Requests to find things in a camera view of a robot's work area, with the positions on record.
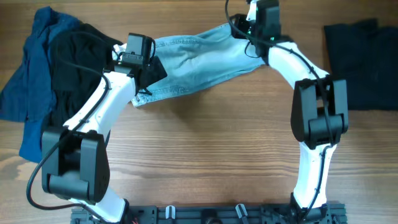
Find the light blue denim shorts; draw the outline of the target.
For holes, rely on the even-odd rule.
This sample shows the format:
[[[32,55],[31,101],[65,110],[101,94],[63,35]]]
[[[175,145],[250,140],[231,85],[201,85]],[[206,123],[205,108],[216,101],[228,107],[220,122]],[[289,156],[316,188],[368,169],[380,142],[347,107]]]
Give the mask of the light blue denim shorts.
[[[150,95],[130,93],[119,96],[118,101],[139,107],[211,88],[263,66],[265,62],[255,53],[248,40],[232,36],[229,24],[197,35],[155,39],[155,55],[167,76],[147,88]]]

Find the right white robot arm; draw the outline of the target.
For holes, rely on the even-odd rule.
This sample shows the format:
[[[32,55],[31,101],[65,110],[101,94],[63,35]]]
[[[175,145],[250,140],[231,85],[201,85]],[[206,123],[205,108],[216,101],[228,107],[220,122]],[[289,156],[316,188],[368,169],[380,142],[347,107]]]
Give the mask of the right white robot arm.
[[[331,157],[348,130],[346,82],[332,79],[280,34],[278,12],[256,9],[256,14],[253,25],[240,14],[227,20],[233,37],[254,44],[257,56],[293,84],[290,125],[300,146],[300,166],[289,203],[256,210],[240,203],[236,214],[243,223],[346,223],[345,206],[328,203],[325,193]]]

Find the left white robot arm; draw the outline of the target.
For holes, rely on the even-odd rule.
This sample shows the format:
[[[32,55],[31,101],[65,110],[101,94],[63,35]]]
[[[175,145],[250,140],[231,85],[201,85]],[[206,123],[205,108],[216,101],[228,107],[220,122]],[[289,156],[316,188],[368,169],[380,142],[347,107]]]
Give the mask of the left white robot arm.
[[[158,57],[140,63],[123,55],[99,73],[101,81],[62,127],[42,135],[43,191],[81,207],[97,223],[132,223],[129,202],[109,187],[106,139],[118,116],[138,93],[167,76]]]

